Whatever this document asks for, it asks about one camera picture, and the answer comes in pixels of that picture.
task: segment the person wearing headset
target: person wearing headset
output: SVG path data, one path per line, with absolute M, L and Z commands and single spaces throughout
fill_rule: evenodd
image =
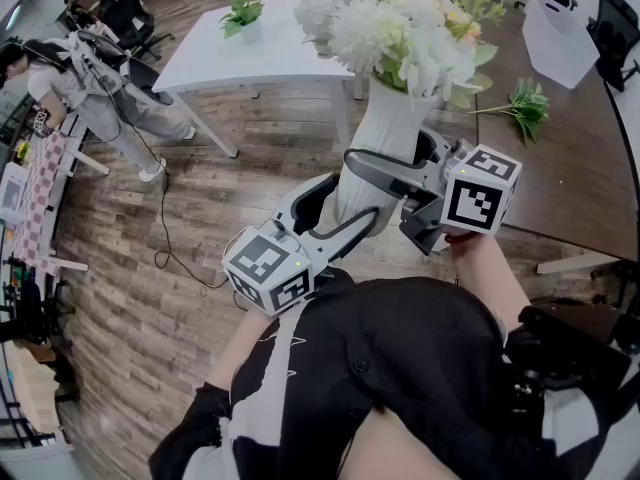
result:
M 582 414 L 505 423 L 504 345 L 530 303 L 494 237 L 458 235 L 451 253 L 460 286 L 336 269 L 306 305 L 249 309 L 151 455 L 153 480 L 585 478 L 606 418 L 568 451 Z
M 86 94 L 59 47 L 30 39 L 10 39 L 0 47 L 0 88 L 5 80 L 28 73 L 27 90 L 49 113 L 46 126 L 53 130 L 65 120 L 67 108 L 78 112 L 87 127 L 103 142 L 117 148 L 139 176 L 149 182 L 164 171 L 166 160 L 152 154 L 132 126 L 161 139 L 190 140 L 196 130 L 187 120 L 170 119 L 152 109 L 140 109 L 136 101 L 119 90 L 109 96 Z

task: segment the wooden floor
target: wooden floor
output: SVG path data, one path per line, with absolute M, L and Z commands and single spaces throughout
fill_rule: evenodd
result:
M 158 32 L 170 31 L 163 61 L 207 10 L 229 0 L 144 0 Z M 236 90 L 201 94 L 199 101 L 240 149 L 225 156 L 209 139 L 160 142 L 171 189 L 165 220 L 174 252 L 207 283 L 220 283 L 227 242 L 245 226 L 267 218 L 281 195 L 302 181 L 339 171 L 332 152 L 335 127 L 328 91 L 321 85 L 261 86 L 250 99 Z M 365 102 L 349 102 L 355 129 Z M 450 138 L 473 138 L 475 122 L 464 113 L 434 110 L 430 126 Z M 154 266 L 165 247 L 160 222 L 161 183 L 142 184 L 136 171 L 108 145 L 86 152 L 111 168 L 107 177 L 81 167 L 62 212 L 55 248 L 87 262 L 87 273 L 66 274 L 65 302 L 76 308 L 66 333 L 81 382 L 82 400 L 62 404 L 65 428 L 104 479 L 149 478 L 146 461 L 182 418 L 211 365 L 242 317 L 229 285 L 205 288 L 174 261 Z M 574 247 L 520 232 L 499 235 L 530 297 L 562 295 L 589 300 L 607 290 L 609 278 L 588 272 L 537 276 L 541 261 L 579 252 Z M 397 218 L 344 261 L 358 280 L 405 276 L 455 278 L 448 253 L 424 257 L 397 229 Z

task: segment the flower bouquet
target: flower bouquet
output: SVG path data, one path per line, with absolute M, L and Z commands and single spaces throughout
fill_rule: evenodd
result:
M 481 40 L 481 23 L 498 24 L 504 14 L 493 0 L 302 0 L 295 10 L 319 55 L 370 77 L 369 106 L 352 147 L 407 162 L 430 108 L 442 100 L 469 108 L 469 96 L 491 86 L 476 72 L 497 52 Z M 343 167 L 339 222 L 376 206 L 377 234 L 396 203 Z

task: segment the checkered tablecloth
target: checkered tablecloth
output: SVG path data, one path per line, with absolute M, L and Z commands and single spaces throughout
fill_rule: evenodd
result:
M 55 275 L 58 267 L 48 258 L 48 251 L 44 255 L 40 253 L 38 244 L 53 180 L 66 142 L 66 137 L 57 132 L 46 139 L 34 139 L 31 142 L 34 158 L 25 166 L 29 170 L 29 178 L 19 210 L 25 219 L 18 225 L 13 238 L 13 254 L 16 258 L 51 275 Z

